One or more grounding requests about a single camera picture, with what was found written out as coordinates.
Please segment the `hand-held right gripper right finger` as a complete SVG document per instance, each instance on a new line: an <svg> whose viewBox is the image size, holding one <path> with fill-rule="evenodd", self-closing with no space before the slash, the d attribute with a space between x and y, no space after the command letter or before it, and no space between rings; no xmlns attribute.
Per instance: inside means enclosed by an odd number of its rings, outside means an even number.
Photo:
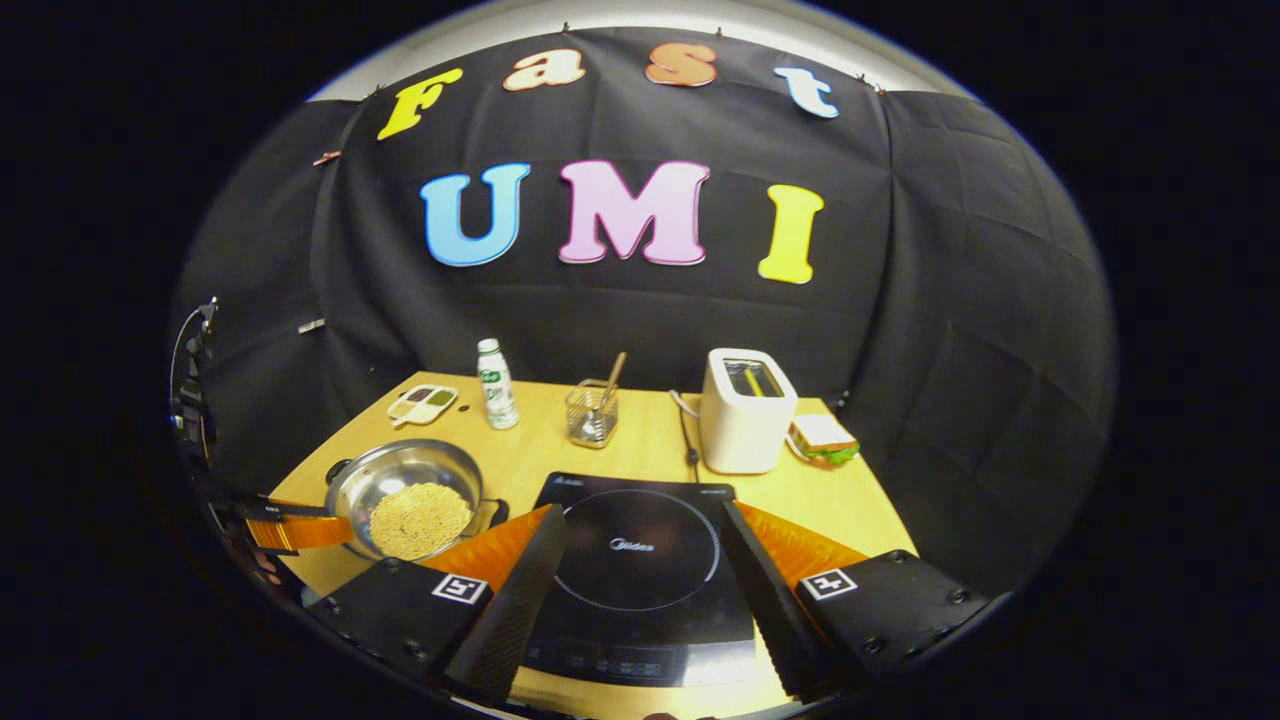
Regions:
<svg viewBox="0 0 1280 720"><path fill-rule="evenodd" d="M737 500L722 546L783 691L863 691L931 666L991 600L906 550L867 555Z"/></svg>

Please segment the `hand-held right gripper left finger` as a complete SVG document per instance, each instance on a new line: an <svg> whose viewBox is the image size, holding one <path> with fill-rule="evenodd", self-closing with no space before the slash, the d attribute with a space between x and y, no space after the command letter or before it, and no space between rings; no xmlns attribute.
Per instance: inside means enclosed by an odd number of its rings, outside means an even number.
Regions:
<svg viewBox="0 0 1280 720"><path fill-rule="evenodd" d="M544 503L428 561L376 561L310 618L399 682L506 701L566 541L564 509Z"/></svg>

